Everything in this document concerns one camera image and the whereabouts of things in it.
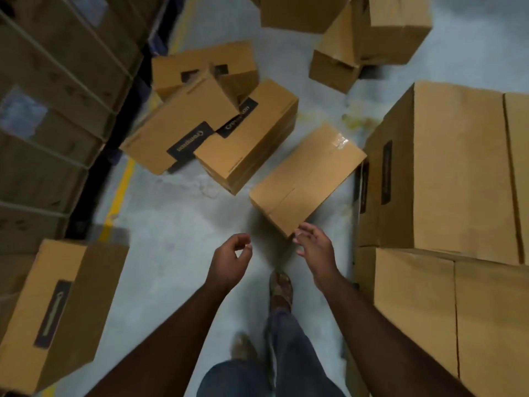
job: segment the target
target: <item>left hand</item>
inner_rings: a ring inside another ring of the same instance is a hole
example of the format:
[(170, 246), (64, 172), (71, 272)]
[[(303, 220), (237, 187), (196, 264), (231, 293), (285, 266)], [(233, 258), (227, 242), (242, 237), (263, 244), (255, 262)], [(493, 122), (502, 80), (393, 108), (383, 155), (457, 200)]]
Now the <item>left hand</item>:
[[(235, 251), (242, 250), (237, 257)], [(206, 278), (206, 286), (228, 293), (244, 276), (252, 258), (252, 244), (249, 234), (234, 234), (215, 249)]]

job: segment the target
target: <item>right hand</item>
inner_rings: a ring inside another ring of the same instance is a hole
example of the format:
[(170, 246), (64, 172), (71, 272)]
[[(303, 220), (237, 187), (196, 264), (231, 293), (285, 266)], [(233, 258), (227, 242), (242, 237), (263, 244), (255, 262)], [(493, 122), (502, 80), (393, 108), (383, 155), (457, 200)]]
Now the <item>right hand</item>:
[(325, 287), (328, 280), (341, 275), (336, 267), (331, 240), (321, 229), (310, 223), (301, 223), (294, 234), (294, 243), (303, 247), (296, 251), (297, 254), (305, 258), (316, 287), (323, 291), (322, 287)]

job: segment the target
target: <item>warehouse floor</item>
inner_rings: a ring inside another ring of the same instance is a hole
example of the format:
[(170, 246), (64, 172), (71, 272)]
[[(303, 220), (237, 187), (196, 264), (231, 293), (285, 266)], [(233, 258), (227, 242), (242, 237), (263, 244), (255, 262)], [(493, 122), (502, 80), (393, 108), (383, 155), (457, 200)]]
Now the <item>warehouse floor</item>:
[[(290, 274), (294, 314), (328, 376), (347, 395), (342, 338), (327, 303), (304, 260), (251, 206), (249, 189), (323, 120), (361, 146), (415, 80), (529, 93), (529, 0), (432, 0), (434, 29), (412, 61), (372, 73), (378, 79), (358, 81), (347, 96), (308, 79), (312, 49), (320, 36), (261, 28), (259, 12), (249, 0), (188, 0), (186, 8), (189, 25), (182, 22), (176, 33), (185, 48), (253, 40), (261, 78), (276, 80), (300, 98), (295, 131), (236, 197), (197, 161), (156, 177), (121, 159), (96, 221), (114, 225), (111, 239), (129, 242), (129, 256), (96, 359), (59, 382), (55, 395), (81, 397), (93, 387), (203, 283), (214, 249), (236, 232), (251, 234), (253, 259), (213, 322), (186, 396), (195, 395), (210, 367), (229, 358), (237, 331), (248, 332), (262, 350), (268, 276), (274, 266)], [(350, 177), (311, 218), (333, 240), (343, 273), (352, 255), (352, 189)]]

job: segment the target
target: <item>hand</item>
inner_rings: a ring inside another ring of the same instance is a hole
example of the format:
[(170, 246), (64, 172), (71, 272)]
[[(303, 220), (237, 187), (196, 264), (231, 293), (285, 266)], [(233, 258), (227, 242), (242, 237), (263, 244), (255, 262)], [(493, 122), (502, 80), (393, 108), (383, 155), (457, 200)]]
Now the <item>hand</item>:
[[(240, 250), (241, 256), (237, 257), (235, 251)], [(225, 293), (230, 292), (244, 276), (251, 258), (250, 235), (232, 235), (215, 249), (205, 284)]]
[(325, 287), (329, 279), (341, 276), (336, 267), (332, 242), (322, 230), (309, 223), (301, 223), (294, 233), (294, 243), (303, 247), (296, 252), (305, 258), (316, 287), (323, 291), (322, 286)]

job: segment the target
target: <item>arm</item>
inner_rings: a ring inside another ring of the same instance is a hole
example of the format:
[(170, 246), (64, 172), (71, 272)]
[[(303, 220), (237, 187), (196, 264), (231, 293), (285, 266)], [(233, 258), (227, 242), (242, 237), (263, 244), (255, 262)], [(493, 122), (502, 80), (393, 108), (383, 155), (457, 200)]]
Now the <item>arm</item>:
[[(238, 258), (235, 251), (241, 249)], [(251, 257), (247, 234), (233, 235), (217, 248), (203, 286), (87, 397), (183, 396), (218, 307), (241, 280)]]
[(369, 391), (376, 397), (472, 394), (368, 303), (336, 267), (331, 240), (308, 223), (294, 242), (323, 292)]

